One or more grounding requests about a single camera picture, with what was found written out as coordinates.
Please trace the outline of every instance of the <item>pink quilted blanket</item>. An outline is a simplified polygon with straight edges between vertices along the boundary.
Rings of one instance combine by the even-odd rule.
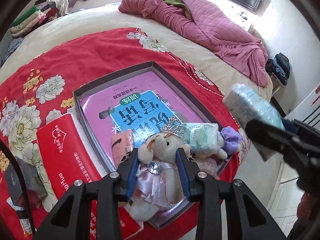
[[[250,80],[268,85],[265,71],[267,52],[260,39],[233,23],[220,8],[207,0],[182,0],[193,21],[185,17],[184,9],[162,0],[122,0],[119,11],[141,14],[161,22],[179,35],[215,53]]]

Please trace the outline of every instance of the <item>red floral bedspread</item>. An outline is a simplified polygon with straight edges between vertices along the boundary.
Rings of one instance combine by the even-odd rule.
[[[143,62],[155,61],[195,95],[222,126],[239,126],[222,103],[223,95],[199,69],[173,55],[155,39],[140,29],[120,28],[90,34],[57,46],[22,66],[0,85],[0,138],[14,155],[35,165],[49,193],[38,209],[33,209],[36,228],[39,227],[56,198],[36,143],[36,131],[56,114],[75,113],[72,92],[81,85],[114,71]],[[6,202],[9,198],[4,171],[8,160],[0,153],[0,214],[17,240],[24,237],[18,217]],[[235,154],[220,179],[231,181],[238,169]],[[131,239],[175,240],[197,224],[198,205],[193,205],[177,220],[160,232],[149,223]]]

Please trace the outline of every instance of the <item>cable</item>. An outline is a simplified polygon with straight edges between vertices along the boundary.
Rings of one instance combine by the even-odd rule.
[[[17,176],[18,176],[18,179],[20,182],[20,186],[21,186],[21,190],[22,190],[22,196],[23,196],[25,204],[26,204],[26,211],[27,211],[29,222],[30,222],[31,232],[33,235],[35,235],[36,229],[35,229],[35,225],[33,223],[30,202],[29,202],[28,193],[27,193],[27,186],[26,186],[26,182],[24,180],[22,171],[19,167],[17,160],[14,158],[12,152],[8,149],[8,147],[4,144],[4,142],[1,139],[0,139],[0,150],[8,158],[9,162],[11,163],[11,165],[13,166],[14,170],[17,173]]]

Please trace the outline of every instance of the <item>tiara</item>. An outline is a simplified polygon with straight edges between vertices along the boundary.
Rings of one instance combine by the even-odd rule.
[[[168,122],[160,129],[160,131],[172,133],[181,139],[183,139],[184,137],[182,122],[174,115],[169,118]]]

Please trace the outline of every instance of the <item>purple bow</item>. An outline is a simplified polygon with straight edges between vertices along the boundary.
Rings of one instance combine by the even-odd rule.
[[[224,138],[224,146],[222,149],[228,155],[236,153],[238,151],[239,143],[243,141],[242,136],[230,126],[223,128],[220,134]]]

